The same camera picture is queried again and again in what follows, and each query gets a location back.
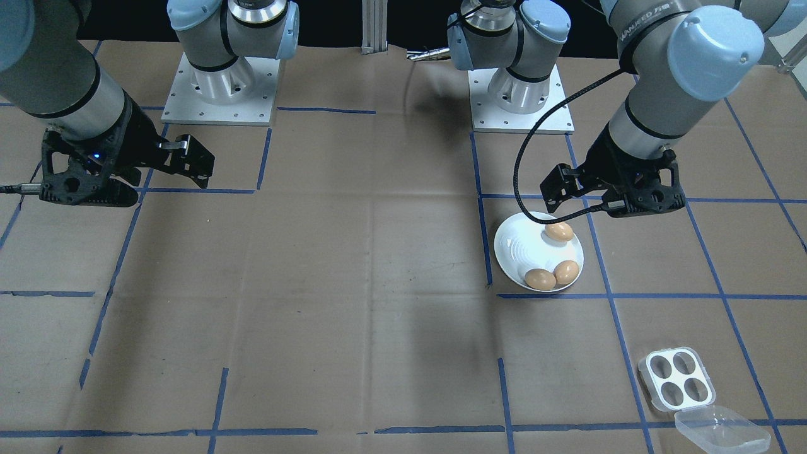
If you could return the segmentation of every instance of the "brown egg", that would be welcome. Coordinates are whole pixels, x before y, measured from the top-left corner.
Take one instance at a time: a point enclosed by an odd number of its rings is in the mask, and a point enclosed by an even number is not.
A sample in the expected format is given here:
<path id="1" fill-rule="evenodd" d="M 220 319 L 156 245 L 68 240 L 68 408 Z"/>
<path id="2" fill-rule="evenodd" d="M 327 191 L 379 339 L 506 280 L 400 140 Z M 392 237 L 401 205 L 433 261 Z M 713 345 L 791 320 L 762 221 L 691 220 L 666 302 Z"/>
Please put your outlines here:
<path id="1" fill-rule="evenodd" d="M 574 260 L 565 260 L 555 267 L 554 277 L 558 281 L 558 285 L 568 285 L 577 279 L 578 274 L 580 274 L 580 265 Z"/>
<path id="2" fill-rule="evenodd" d="M 559 222 L 557 224 L 549 224 L 544 228 L 546 236 L 552 238 L 556 242 L 567 242 L 575 236 L 571 226 L 566 222 Z"/>
<path id="3" fill-rule="evenodd" d="M 554 275 L 547 270 L 535 268 L 527 271 L 524 281 L 536 290 L 552 290 L 555 286 Z"/>

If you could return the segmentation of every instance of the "metal mounting plate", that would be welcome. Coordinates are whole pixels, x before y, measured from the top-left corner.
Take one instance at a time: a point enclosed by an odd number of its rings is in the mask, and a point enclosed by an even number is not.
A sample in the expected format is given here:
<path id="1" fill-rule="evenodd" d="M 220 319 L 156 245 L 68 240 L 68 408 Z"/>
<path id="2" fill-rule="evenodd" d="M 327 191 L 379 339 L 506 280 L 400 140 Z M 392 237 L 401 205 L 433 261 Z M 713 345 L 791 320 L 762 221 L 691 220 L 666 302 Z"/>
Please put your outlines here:
<path id="1" fill-rule="evenodd" d="M 190 83 L 193 71 L 183 53 L 171 93 L 165 101 L 162 121 L 170 124 L 269 126 L 274 114 L 280 61 L 271 58 L 246 58 L 255 73 L 255 87 L 239 103 L 215 105 L 206 103 L 196 93 Z"/>
<path id="2" fill-rule="evenodd" d="M 487 85 L 491 82 L 496 69 L 476 69 L 468 71 L 470 86 L 470 113 L 476 132 L 528 132 L 535 126 L 541 116 L 555 104 L 566 99 L 563 84 L 560 81 L 558 67 L 552 69 L 550 75 L 550 95 L 540 111 L 533 114 L 520 115 L 505 111 L 497 106 L 487 94 Z M 567 106 L 556 111 L 546 119 L 537 130 L 538 134 L 565 134 L 575 130 L 571 121 L 571 113 Z"/>

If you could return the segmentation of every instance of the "plastic egg container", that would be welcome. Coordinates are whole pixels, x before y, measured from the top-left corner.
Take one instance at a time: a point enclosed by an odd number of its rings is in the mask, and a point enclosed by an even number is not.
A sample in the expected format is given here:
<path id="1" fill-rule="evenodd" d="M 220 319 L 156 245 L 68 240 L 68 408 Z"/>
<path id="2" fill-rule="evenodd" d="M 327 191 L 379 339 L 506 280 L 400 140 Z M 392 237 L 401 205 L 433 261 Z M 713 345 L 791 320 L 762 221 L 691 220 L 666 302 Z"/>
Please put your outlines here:
<path id="1" fill-rule="evenodd" d="M 714 387 L 700 357 L 689 347 L 654 351 L 640 364 L 639 372 L 660 411 L 679 411 L 712 405 Z"/>
<path id="2" fill-rule="evenodd" d="M 675 411 L 675 429 L 708 454 L 761 454 L 771 435 L 740 414 L 713 406 L 715 391 L 692 348 L 650 353 L 639 363 L 653 406 Z"/>

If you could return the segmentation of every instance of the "white bowl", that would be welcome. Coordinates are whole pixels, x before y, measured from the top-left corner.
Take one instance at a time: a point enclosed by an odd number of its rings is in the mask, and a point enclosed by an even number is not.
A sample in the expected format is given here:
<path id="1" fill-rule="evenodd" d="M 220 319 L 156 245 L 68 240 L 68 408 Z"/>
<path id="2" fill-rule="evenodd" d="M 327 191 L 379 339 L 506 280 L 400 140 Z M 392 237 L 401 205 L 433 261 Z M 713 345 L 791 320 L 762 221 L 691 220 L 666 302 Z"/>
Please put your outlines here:
<path id="1" fill-rule="evenodd" d="M 538 219 L 555 217 L 543 212 L 530 212 Z M 545 225 L 531 221 L 524 213 L 516 213 L 502 222 L 493 239 L 493 252 L 499 266 L 513 282 L 533 292 L 552 293 L 569 288 L 583 274 L 583 247 L 577 235 L 568 242 L 558 242 L 546 236 Z M 552 290 L 536 290 L 524 281 L 527 271 L 543 268 L 553 272 L 565 260 L 574 260 L 580 266 L 575 280 Z"/>

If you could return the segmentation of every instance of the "blue tape grid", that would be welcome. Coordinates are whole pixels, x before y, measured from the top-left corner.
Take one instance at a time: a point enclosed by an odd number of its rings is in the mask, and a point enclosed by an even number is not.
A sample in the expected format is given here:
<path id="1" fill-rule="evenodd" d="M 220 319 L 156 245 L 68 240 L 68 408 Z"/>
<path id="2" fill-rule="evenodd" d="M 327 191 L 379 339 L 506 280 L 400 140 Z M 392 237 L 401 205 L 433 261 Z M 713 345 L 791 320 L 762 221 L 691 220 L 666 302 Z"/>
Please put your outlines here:
<path id="1" fill-rule="evenodd" d="M 572 166 L 575 168 L 578 166 L 577 159 L 575 159 L 575 150 L 571 146 L 571 139 L 569 135 L 566 135 L 566 145 L 569 149 L 569 156 L 571 158 Z M 588 200 L 583 200 L 583 206 L 588 208 Z M 636 383 L 636 376 L 633 374 L 633 361 L 630 360 L 630 354 L 628 353 L 628 344 L 625 342 L 625 334 L 622 331 L 622 323 L 619 319 L 619 313 L 617 311 L 617 302 L 613 297 L 613 292 L 611 291 L 611 283 L 608 281 L 608 272 L 605 270 L 605 261 L 603 260 L 602 250 L 600 249 L 600 242 L 597 239 L 597 232 L 596 228 L 594 227 L 594 218 L 592 217 L 591 213 L 586 215 L 588 219 L 588 228 L 592 231 L 592 241 L 594 242 L 594 251 L 597 254 L 597 262 L 600 264 L 600 272 L 603 276 L 603 282 L 605 284 L 605 292 L 608 297 L 608 304 L 611 306 L 611 315 L 613 317 L 613 324 L 617 328 L 617 337 L 619 338 L 619 346 L 622 350 L 622 359 L 625 361 L 625 368 L 628 372 L 628 379 L 630 380 L 630 388 L 633 391 L 633 399 L 636 401 L 636 410 L 639 413 L 639 422 L 642 426 L 642 434 L 645 437 L 645 444 L 647 445 L 647 453 L 654 454 L 655 450 L 653 449 L 653 440 L 650 438 L 650 428 L 647 425 L 647 418 L 645 417 L 645 411 L 642 407 L 642 396 L 639 393 L 639 388 Z"/>
<path id="2" fill-rule="evenodd" d="M 784 440 L 782 439 L 782 435 L 779 432 L 779 427 L 776 423 L 776 420 L 773 417 L 771 406 L 767 402 L 765 392 L 762 389 L 762 385 L 759 383 L 759 378 L 757 377 L 756 370 L 754 369 L 754 364 L 751 362 L 751 356 L 748 354 L 746 343 L 742 340 L 740 329 L 737 326 L 737 321 L 734 319 L 734 314 L 732 313 L 729 299 L 725 297 L 725 292 L 723 291 L 723 284 L 720 281 L 720 276 L 717 274 L 717 269 L 715 268 L 714 262 L 712 261 L 712 255 L 709 253 L 709 248 L 706 247 L 706 242 L 704 241 L 703 236 L 700 234 L 700 228 L 698 227 L 698 223 L 695 219 L 695 214 L 692 212 L 692 207 L 687 205 L 686 208 L 687 213 L 689 214 L 689 219 L 692 222 L 692 227 L 695 230 L 695 235 L 697 235 L 698 237 L 700 248 L 703 250 L 704 256 L 706 257 L 706 262 L 709 264 L 709 270 L 712 272 L 714 283 L 717 285 L 717 291 L 720 293 L 721 299 L 723 300 L 725 313 L 729 318 L 729 322 L 731 323 L 731 328 L 734 331 L 734 336 L 737 338 L 740 350 L 742 351 L 742 357 L 746 361 L 748 371 L 751 373 L 751 378 L 754 380 L 754 386 L 757 389 L 757 393 L 759 393 L 760 400 L 762 400 L 763 406 L 765 408 L 765 413 L 767 414 L 768 422 L 770 423 L 771 428 L 773 429 L 773 433 L 776 436 L 776 441 L 779 443 L 779 447 L 780 450 L 782 451 L 782 454 L 788 454 L 788 449 L 784 446 Z"/>
<path id="3" fill-rule="evenodd" d="M 799 229 L 796 227 L 796 224 L 793 222 L 793 219 L 790 217 L 790 212 L 788 212 L 787 207 L 784 206 L 784 202 L 782 201 L 782 198 L 779 197 L 779 192 L 774 187 L 773 180 L 771 180 L 770 175 L 767 174 L 767 171 L 765 170 L 765 166 L 763 166 L 763 164 L 762 164 L 762 160 L 759 159 L 759 155 L 757 154 L 756 149 L 754 148 L 754 144 L 751 143 L 751 139 L 748 137 L 748 134 L 746 133 L 746 129 L 742 126 L 742 123 L 740 122 L 740 119 L 737 116 L 737 112 L 735 112 L 734 108 L 731 107 L 731 103 L 729 102 L 728 99 L 724 99 L 724 101 L 725 101 L 725 105 L 729 108 L 729 111 L 731 112 L 731 116 L 734 118 L 734 122 L 737 123 L 737 126 L 740 128 L 740 132 L 742 132 L 742 137 L 746 140 L 746 143 L 748 144 L 748 148 L 751 150 L 751 154 L 754 156 L 754 160 L 756 161 L 757 166 L 759 166 L 759 169 L 762 171 L 762 175 L 765 177 L 765 182 L 771 188 L 771 192 L 773 192 L 773 196 L 776 199 L 776 201 L 779 202 L 779 206 L 780 206 L 780 208 L 782 208 L 782 213 L 784 213 L 784 217 L 788 220 L 788 223 L 790 224 L 790 228 L 793 229 L 793 232 L 795 232 L 796 236 L 799 237 L 799 241 L 801 242 L 801 248 L 804 249 L 805 252 L 807 252 L 807 244 L 805 244 L 805 239 L 804 239 L 804 237 L 801 236 L 801 233 L 799 232 Z"/>
<path id="4" fill-rule="evenodd" d="M 100 49 L 102 42 L 98 42 L 93 55 L 97 55 Z M 801 234 L 798 232 L 798 229 L 792 222 L 792 218 L 789 216 L 789 213 L 785 207 L 786 204 L 807 204 L 807 200 L 786 200 L 781 199 L 779 197 L 778 192 L 773 186 L 772 181 L 770 180 L 767 172 L 765 171 L 762 162 L 759 160 L 759 156 L 756 154 L 756 151 L 751 144 L 750 139 L 748 138 L 742 124 L 739 121 L 739 118 L 736 116 L 734 109 L 729 104 L 728 100 L 726 100 L 726 104 L 729 107 L 735 121 L 737 122 L 739 128 L 741 129 L 743 136 L 746 138 L 746 142 L 748 143 L 749 147 L 751 148 L 751 152 L 754 154 L 754 157 L 758 163 L 760 170 L 763 172 L 771 191 L 773 192 L 775 199 L 710 199 L 710 198 L 690 198 L 688 199 L 690 202 L 694 203 L 773 203 L 779 204 L 782 208 L 788 222 L 790 223 L 793 230 L 797 233 L 799 238 L 802 240 L 802 245 L 804 245 L 804 240 Z M 13 106 L 12 103 L 0 103 L 0 106 Z M 144 107 L 145 110 L 161 110 L 163 107 Z M 337 113 L 353 113 L 353 114 L 368 114 L 373 115 L 375 111 L 353 111 L 353 110 L 345 110 L 345 109 L 332 109 L 326 107 L 279 107 L 278 110 L 281 111 L 329 111 L 329 112 L 337 112 Z M 168 125 L 165 126 L 163 131 L 163 136 L 167 133 Z M 266 144 L 264 148 L 264 153 L 261 160 L 261 170 L 259 173 L 258 181 L 257 181 L 257 190 L 261 189 L 261 184 L 266 168 L 266 160 L 269 152 L 269 143 L 271 138 L 271 129 L 267 131 L 266 137 Z M 474 159 L 474 168 L 475 168 L 475 177 L 476 177 L 476 187 L 477 187 L 477 195 L 479 200 L 479 215 L 480 215 L 480 224 L 483 231 L 483 245 L 485 249 L 485 259 L 487 265 L 487 277 L 488 283 L 492 282 L 491 276 L 491 264 L 490 264 L 490 251 L 488 248 L 488 241 L 487 241 L 487 224 L 485 222 L 484 217 L 484 208 L 483 208 L 483 200 L 484 199 L 507 199 L 513 198 L 512 195 L 499 195 L 499 194 L 483 194 L 482 187 L 479 177 L 479 161 L 476 152 L 476 144 L 475 144 L 475 137 L 474 134 L 471 133 L 470 135 L 471 140 L 471 148 L 473 153 Z M 571 148 L 571 142 L 567 136 L 567 145 L 569 146 L 571 159 L 575 161 L 574 151 Z M 196 190 L 196 189 L 183 189 L 183 188 L 167 188 L 167 187 L 156 187 L 151 188 L 148 186 L 150 179 L 152 176 L 152 171 L 149 172 L 148 177 L 146 178 L 146 183 L 144 188 L 140 190 L 140 202 L 142 203 L 145 192 L 210 192 L 210 193 L 228 193 L 228 194 L 252 194 L 254 190 L 245 190 L 245 189 L 208 189 L 208 190 Z M 539 195 L 524 195 L 526 199 L 540 199 Z M 587 205 L 588 200 L 595 200 L 596 198 L 593 196 L 586 196 L 583 197 L 583 203 Z M 18 208 L 15 211 L 15 214 L 12 217 L 12 220 L 9 222 L 9 225 L 6 227 L 6 230 L 0 238 L 0 248 L 2 248 L 2 244 L 8 237 L 8 234 L 13 226 L 16 217 L 19 215 L 19 210 L 22 204 L 22 197 L 20 204 L 18 204 Z M 111 297 L 115 279 L 119 273 L 120 266 L 122 265 L 123 258 L 125 256 L 126 249 L 128 248 L 128 243 L 131 240 L 131 235 L 136 224 L 137 217 L 139 216 L 140 208 L 138 208 L 135 214 L 132 217 L 132 223 L 130 224 L 130 229 L 127 234 L 126 241 L 124 242 L 124 246 L 121 250 L 121 254 L 119 256 L 118 266 L 115 270 L 115 274 L 113 275 L 113 279 L 110 285 L 110 289 L 107 293 L 107 298 L 105 300 L 104 306 L 102 308 L 102 314 L 99 316 L 98 324 L 96 326 L 96 331 L 94 334 L 94 340 L 90 346 L 90 357 L 92 356 L 92 352 L 94 351 L 95 347 L 97 346 L 98 341 L 98 333 L 100 332 L 103 316 L 106 313 L 106 308 L 108 306 L 109 298 Z M 766 300 L 807 300 L 807 296 L 802 295 L 755 295 L 755 294 L 726 294 L 723 292 L 722 286 L 719 282 L 719 277 L 717 276 L 717 272 L 714 269 L 713 263 L 709 256 L 709 252 L 703 242 L 703 238 L 700 235 L 700 230 L 697 227 L 697 223 L 692 213 L 692 210 L 688 207 L 688 212 L 692 221 L 692 225 L 696 230 L 696 234 L 699 238 L 700 244 L 704 253 L 707 256 L 707 260 L 709 262 L 709 266 L 712 270 L 713 276 L 716 280 L 716 284 L 719 289 L 718 294 L 703 294 L 703 293 L 669 293 L 669 294 L 660 294 L 660 293 L 613 293 L 610 290 L 610 284 L 608 282 L 607 273 L 604 268 L 604 263 L 602 260 L 602 254 L 600 252 L 599 243 L 596 240 L 596 232 L 594 230 L 594 225 L 592 222 L 591 215 L 588 215 L 589 227 L 592 230 L 592 236 L 594 237 L 594 243 L 596 252 L 598 254 L 598 261 L 600 262 L 600 269 L 603 272 L 604 282 L 606 286 L 606 293 L 603 294 L 562 294 L 562 295 L 531 295 L 531 294 L 500 294 L 500 297 L 503 298 L 547 298 L 547 299 L 586 299 L 586 298 L 598 298 L 604 299 L 608 298 L 609 302 L 612 307 L 612 314 L 614 316 L 614 321 L 617 327 L 617 333 L 619 334 L 621 346 L 623 350 L 623 356 L 625 357 L 626 365 L 628 367 L 629 377 L 631 379 L 631 385 L 634 390 L 634 397 L 637 398 L 637 405 L 638 405 L 638 412 L 640 415 L 640 422 L 614 422 L 614 423 L 593 423 L 593 424 L 537 424 L 537 425 L 512 425 L 512 421 L 510 419 L 510 412 L 509 412 L 509 398 L 508 398 L 508 391 L 507 391 L 507 383 L 506 383 L 506 376 L 504 372 L 504 361 L 499 359 L 499 370 L 500 370 L 500 385 L 501 385 L 501 392 L 502 392 L 502 402 L 504 408 L 504 416 L 505 416 L 505 426 L 476 426 L 476 427 L 460 427 L 460 426 L 439 426 L 439 427 L 390 427 L 387 429 L 377 430 L 375 434 L 413 434 L 413 433 L 465 433 L 465 432 L 505 432 L 508 435 L 508 451 L 511 453 L 515 453 L 515 446 L 512 439 L 513 432 L 524 432 L 524 431 L 611 431 L 611 430 L 637 430 L 642 429 L 643 433 L 645 434 L 646 442 L 648 444 L 648 451 L 653 452 L 652 443 L 649 439 L 649 432 L 647 429 L 652 428 L 669 428 L 673 427 L 673 422 L 647 422 L 644 418 L 643 410 L 641 407 L 641 403 L 638 400 L 638 391 L 636 388 L 635 380 L 633 378 L 632 373 L 632 365 L 627 357 L 627 350 L 624 343 L 624 338 L 621 332 L 621 324 L 619 323 L 618 314 L 616 312 L 616 306 L 614 304 L 615 299 L 621 298 L 711 298 L 711 299 L 722 299 L 724 301 L 724 305 L 729 315 L 730 322 L 734 329 L 735 335 L 737 336 L 738 342 L 740 343 L 740 347 L 742 349 L 742 353 L 746 359 L 746 363 L 749 367 L 751 375 L 755 381 L 755 385 L 757 390 L 759 391 L 760 398 L 763 400 L 763 404 L 765 406 L 765 410 L 768 415 L 768 419 L 766 420 L 755 420 L 754 423 L 757 423 L 762 426 L 770 426 L 773 428 L 774 432 L 776 433 L 777 441 L 780 444 L 783 453 L 787 453 L 786 448 L 784 447 L 784 442 L 781 438 L 781 435 L 778 430 L 778 426 L 807 426 L 807 419 L 775 419 L 773 414 L 770 410 L 770 406 L 767 403 L 767 399 L 765 398 L 764 392 L 759 384 L 757 379 L 755 370 L 753 368 L 753 364 L 751 362 L 751 358 L 748 355 L 747 349 L 745 348 L 745 344 L 742 341 L 742 336 L 740 335 L 739 328 L 737 327 L 736 321 L 734 320 L 734 316 L 731 313 L 731 308 L 729 304 L 729 300 L 733 299 L 766 299 Z M 13 292 L 13 291 L 0 291 L 0 295 L 15 295 L 15 296 L 67 296 L 67 297 L 91 297 L 94 295 L 94 292 Z M 82 368 L 82 377 L 80 379 L 80 383 L 83 386 L 84 379 L 86 378 L 86 373 L 88 372 L 90 367 L 90 358 L 87 358 Z M 48 437 L 126 437 L 126 436 L 188 436 L 188 435 L 197 435 L 197 436 L 210 436 L 211 442 L 208 447 L 208 452 L 212 453 L 215 451 L 215 439 L 219 436 L 251 436 L 251 435 L 316 435 L 317 431 L 312 429 L 227 429 L 227 430 L 220 430 L 219 423 L 221 417 L 221 410 L 224 405 L 224 392 L 226 389 L 227 384 L 227 376 L 228 376 L 228 369 L 223 369 L 222 371 L 222 379 L 220 384 L 220 390 L 216 402 L 216 409 L 215 409 L 215 417 L 213 422 L 213 427 L 210 430 L 195 430 L 195 429 L 187 429 L 187 430 L 180 430 L 180 431 L 171 431 L 171 432 L 158 432 L 158 433 L 138 433 L 138 432 L 126 432 L 126 431 L 0 431 L 0 438 L 48 438 Z M 366 432 L 358 432 L 358 435 L 364 435 Z"/>

